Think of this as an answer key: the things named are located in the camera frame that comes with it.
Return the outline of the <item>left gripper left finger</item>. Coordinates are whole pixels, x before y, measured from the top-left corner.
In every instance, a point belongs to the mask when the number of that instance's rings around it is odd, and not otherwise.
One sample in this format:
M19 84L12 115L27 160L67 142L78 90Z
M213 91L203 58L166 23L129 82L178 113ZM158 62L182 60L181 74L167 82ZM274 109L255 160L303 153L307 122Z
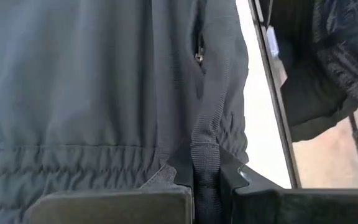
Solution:
M175 184L177 171L164 165L132 190L56 192L36 201L25 213L31 224L191 224L191 189Z

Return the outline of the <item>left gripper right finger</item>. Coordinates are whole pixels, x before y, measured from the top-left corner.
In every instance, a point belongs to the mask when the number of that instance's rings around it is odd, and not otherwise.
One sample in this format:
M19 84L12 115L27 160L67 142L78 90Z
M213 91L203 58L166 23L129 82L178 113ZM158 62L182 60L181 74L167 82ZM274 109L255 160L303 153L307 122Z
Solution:
M358 224L358 189L284 189L220 150L228 224Z

